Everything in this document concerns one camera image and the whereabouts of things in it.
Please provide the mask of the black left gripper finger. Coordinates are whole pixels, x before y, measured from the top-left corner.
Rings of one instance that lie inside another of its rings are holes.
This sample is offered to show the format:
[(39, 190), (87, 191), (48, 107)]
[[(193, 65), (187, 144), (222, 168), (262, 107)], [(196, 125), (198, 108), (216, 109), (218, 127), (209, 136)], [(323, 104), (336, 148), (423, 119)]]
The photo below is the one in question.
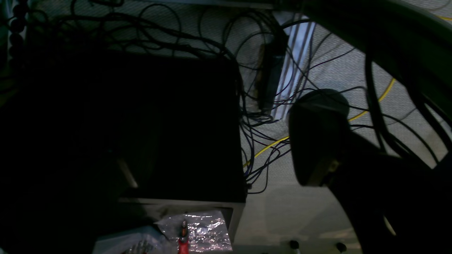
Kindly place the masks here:
[(323, 185), (337, 168), (350, 131), (349, 103), (333, 89), (311, 91), (299, 98), (288, 114), (293, 167), (301, 186)]

